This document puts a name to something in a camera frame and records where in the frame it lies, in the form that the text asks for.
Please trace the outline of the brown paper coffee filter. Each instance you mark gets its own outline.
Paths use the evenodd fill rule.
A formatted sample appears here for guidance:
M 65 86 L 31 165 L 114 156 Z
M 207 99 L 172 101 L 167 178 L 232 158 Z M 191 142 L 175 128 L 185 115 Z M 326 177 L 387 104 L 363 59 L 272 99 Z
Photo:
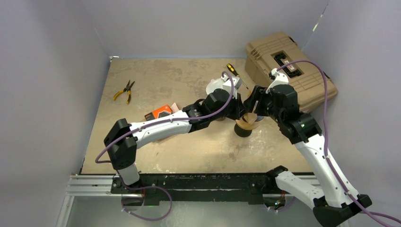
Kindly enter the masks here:
M 241 120 L 247 124 L 253 124 L 257 120 L 257 114 L 255 113 L 245 113 Z

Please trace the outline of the red black coffee carafe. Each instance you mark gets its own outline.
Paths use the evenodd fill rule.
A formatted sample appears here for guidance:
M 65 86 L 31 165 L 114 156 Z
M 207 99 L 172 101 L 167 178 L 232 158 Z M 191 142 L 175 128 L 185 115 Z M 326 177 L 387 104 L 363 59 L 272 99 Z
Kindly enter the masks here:
M 238 126 L 237 124 L 234 126 L 234 131 L 237 136 L 242 137 L 242 138 L 249 137 L 252 133 L 252 130 L 245 130 L 245 129 L 241 128 L 240 126 Z

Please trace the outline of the white paper coffee filter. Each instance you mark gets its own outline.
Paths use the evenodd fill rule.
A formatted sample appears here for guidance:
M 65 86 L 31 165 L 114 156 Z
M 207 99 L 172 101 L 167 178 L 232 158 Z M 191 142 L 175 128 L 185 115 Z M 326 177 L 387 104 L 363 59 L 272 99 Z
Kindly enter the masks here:
M 221 89 L 223 84 L 224 84 L 224 80 L 222 80 L 221 78 L 212 79 L 210 81 L 210 83 L 206 86 L 206 94 L 209 95 L 210 93 L 214 92 L 216 89 Z

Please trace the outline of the orange coffee filter box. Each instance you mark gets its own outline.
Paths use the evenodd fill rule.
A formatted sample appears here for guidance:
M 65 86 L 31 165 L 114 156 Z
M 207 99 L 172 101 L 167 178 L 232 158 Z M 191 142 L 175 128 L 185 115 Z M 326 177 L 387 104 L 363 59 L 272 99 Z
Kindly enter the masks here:
M 179 110 L 180 108 L 178 107 L 178 105 L 176 103 L 173 103 L 172 105 L 164 105 L 156 110 L 153 110 L 152 112 L 146 114 L 144 117 L 146 121 L 151 121 L 161 117 L 172 115 Z

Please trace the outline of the blue glass dripper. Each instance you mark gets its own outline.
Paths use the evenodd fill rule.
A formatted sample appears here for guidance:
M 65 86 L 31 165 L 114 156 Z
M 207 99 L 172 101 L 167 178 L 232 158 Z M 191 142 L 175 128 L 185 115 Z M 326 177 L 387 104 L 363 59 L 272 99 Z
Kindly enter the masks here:
M 264 119 L 264 116 L 257 116 L 256 118 L 256 122 L 262 121 Z

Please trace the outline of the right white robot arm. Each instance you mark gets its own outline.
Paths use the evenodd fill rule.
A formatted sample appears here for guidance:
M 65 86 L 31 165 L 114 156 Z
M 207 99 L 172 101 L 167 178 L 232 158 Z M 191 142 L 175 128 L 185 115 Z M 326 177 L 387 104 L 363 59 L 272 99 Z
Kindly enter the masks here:
M 323 227 L 338 227 L 372 205 L 368 195 L 360 194 L 330 161 L 324 151 L 325 138 L 317 121 L 299 110 L 297 92 L 290 85 L 272 88 L 255 86 L 244 102 L 247 110 L 271 117 L 280 132 L 289 139 L 312 167 L 320 187 L 300 179 L 283 166 L 267 172 L 266 188 L 270 192 L 286 191 L 307 205 Z

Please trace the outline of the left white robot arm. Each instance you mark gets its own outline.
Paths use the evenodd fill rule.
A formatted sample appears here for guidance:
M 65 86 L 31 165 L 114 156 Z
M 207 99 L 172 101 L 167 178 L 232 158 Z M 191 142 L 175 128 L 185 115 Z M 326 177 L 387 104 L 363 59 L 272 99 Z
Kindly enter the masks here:
M 191 133 L 209 127 L 221 118 L 238 120 L 244 114 L 240 94 L 231 95 L 218 88 L 205 99 L 182 110 L 147 122 L 128 123 L 118 120 L 104 139 L 113 169 L 122 177 L 122 186 L 128 193 L 140 190 L 140 175 L 135 165 L 139 148 L 177 134 Z

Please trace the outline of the yellow black screwdriver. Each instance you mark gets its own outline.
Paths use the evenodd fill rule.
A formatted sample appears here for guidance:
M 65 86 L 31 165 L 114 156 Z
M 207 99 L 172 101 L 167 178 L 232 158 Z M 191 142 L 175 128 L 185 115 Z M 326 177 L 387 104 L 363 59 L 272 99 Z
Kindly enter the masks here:
M 228 69 L 232 74 L 234 74 L 236 77 L 239 77 L 239 78 L 242 80 L 242 84 L 244 85 L 244 87 L 245 87 L 246 89 L 249 89 L 249 87 L 245 84 L 245 82 L 243 81 L 242 77 L 238 74 L 238 72 L 235 70 L 235 68 L 233 67 L 232 64 L 228 63 L 228 64 L 227 64 L 227 69 Z

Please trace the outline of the tan plastic tool case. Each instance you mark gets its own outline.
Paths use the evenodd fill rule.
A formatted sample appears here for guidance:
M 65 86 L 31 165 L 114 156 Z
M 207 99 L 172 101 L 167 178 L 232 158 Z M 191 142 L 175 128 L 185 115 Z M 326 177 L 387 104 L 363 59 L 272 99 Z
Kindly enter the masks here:
M 273 68 L 283 66 L 298 95 L 300 110 L 309 113 L 324 103 L 324 84 L 319 70 L 286 33 L 277 32 L 246 45 L 245 71 L 256 85 L 268 87 Z

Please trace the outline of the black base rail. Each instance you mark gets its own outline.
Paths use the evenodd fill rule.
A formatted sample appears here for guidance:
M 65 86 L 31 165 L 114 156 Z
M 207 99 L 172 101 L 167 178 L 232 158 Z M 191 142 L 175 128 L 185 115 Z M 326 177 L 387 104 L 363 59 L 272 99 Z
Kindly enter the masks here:
M 273 185 L 267 173 L 140 174 L 140 180 L 128 187 L 115 176 L 111 193 L 137 196 L 146 206 L 172 200 L 246 202 L 280 209 L 292 200 L 289 193 Z

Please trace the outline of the yellow handled pliers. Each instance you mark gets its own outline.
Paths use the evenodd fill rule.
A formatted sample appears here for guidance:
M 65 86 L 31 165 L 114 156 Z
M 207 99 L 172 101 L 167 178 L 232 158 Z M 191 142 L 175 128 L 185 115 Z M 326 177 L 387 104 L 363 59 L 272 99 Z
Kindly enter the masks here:
M 135 81 L 131 82 L 130 80 L 128 81 L 128 83 L 126 84 L 125 88 L 120 90 L 119 92 L 117 92 L 114 96 L 113 96 L 113 100 L 116 101 L 116 99 L 123 93 L 127 93 L 128 94 L 128 98 L 126 101 L 126 104 L 128 105 L 131 102 L 131 88 L 133 87 L 133 85 L 135 84 Z

